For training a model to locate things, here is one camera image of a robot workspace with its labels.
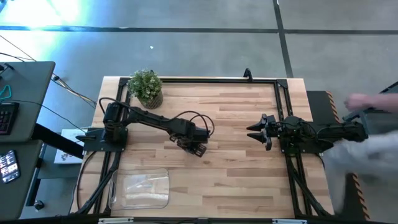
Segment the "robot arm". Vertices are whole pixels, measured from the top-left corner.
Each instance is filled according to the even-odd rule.
[[[246,128],[259,133],[248,136],[261,143],[266,143],[267,151],[271,149],[271,138],[280,139],[284,153],[319,153],[331,147],[339,139],[361,142],[368,138],[363,125],[357,122],[341,124],[315,124],[296,116],[288,116],[277,122],[274,116],[262,114],[260,122]]]
[[[202,157],[206,151],[206,144],[210,137],[207,129],[196,127],[195,123],[182,118],[165,118],[138,107],[129,107],[129,114],[126,119],[117,122],[120,104],[110,103],[104,115],[105,139],[115,141],[118,138],[118,131],[122,131],[131,123],[141,123],[166,131],[172,142],[177,141],[177,146],[184,151]]]

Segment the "black mat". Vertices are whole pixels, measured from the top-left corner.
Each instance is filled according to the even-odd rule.
[[[316,123],[336,123],[335,114],[331,105],[329,94],[325,91],[307,91],[312,113],[312,119]],[[343,211],[336,213],[346,220],[366,220],[364,205],[361,203],[362,191],[357,188],[355,176],[346,176],[346,197]]]

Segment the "white paper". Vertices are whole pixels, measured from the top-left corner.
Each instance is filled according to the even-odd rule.
[[[79,141],[76,138],[76,136],[84,135],[84,134],[85,133],[79,129],[63,129],[61,132],[61,136],[65,137],[71,141],[74,141],[74,142]],[[85,143],[81,142],[81,141],[77,142],[77,144],[79,144],[81,146],[85,145]],[[82,162],[81,159],[79,159],[75,156],[71,156],[71,155],[57,149],[57,153],[56,153],[55,159],[54,159],[55,164],[79,164],[81,162]]]

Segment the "smartphone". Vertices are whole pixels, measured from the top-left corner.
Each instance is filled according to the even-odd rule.
[[[8,183],[19,177],[19,169],[17,157],[14,150],[10,150],[7,154],[0,157],[1,179],[3,183]]]

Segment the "person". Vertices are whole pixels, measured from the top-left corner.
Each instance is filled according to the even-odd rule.
[[[378,94],[375,96],[355,93],[351,94],[344,104],[350,111],[375,108],[398,113],[398,93]]]
[[[398,113],[398,94],[378,94],[374,96],[352,94],[345,101],[350,111],[375,108]],[[334,180],[330,183],[332,204],[341,211],[345,198],[346,174],[356,173],[377,177],[377,179],[396,179],[398,174],[398,131],[386,134],[369,135],[363,142],[341,140],[323,153],[325,172]]]

